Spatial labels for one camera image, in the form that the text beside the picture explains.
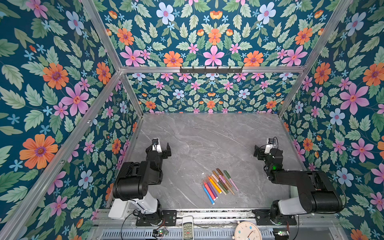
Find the pile of markers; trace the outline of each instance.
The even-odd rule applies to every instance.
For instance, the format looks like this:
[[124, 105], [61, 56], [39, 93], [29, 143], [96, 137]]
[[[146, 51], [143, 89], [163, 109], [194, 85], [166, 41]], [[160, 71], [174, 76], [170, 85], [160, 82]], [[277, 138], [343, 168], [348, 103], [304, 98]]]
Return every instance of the pile of markers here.
[[211, 176], [207, 174], [207, 177], [203, 179], [202, 185], [205, 193], [207, 194], [212, 204], [215, 204], [215, 200], [218, 199], [216, 191], [219, 194], [223, 192], [224, 195], [229, 192], [235, 195], [232, 190], [233, 187], [236, 188], [236, 191], [239, 191], [236, 184], [233, 182], [231, 176], [226, 170], [224, 170], [224, 173], [227, 176], [228, 180], [225, 178], [220, 169], [216, 168], [216, 170], [218, 174], [214, 170], [212, 171], [213, 174]]

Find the clock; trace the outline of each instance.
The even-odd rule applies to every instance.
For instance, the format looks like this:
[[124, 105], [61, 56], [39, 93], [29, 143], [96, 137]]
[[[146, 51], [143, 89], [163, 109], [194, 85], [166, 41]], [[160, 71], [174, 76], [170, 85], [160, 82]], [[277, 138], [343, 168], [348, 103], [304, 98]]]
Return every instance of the clock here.
[[235, 235], [232, 239], [235, 240], [262, 240], [262, 234], [255, 224], [251, 222], [237, 222]]

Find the alarm clock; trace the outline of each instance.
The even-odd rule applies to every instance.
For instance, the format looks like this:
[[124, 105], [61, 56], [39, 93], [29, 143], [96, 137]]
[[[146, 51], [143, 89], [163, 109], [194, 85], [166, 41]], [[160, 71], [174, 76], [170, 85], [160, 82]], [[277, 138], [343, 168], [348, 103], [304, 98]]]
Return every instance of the alarm clock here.
[[251, 222], [237, 221], [235, 235], [232, 239], [235, 240], [262, 240], [262, 234], [255, 224]]

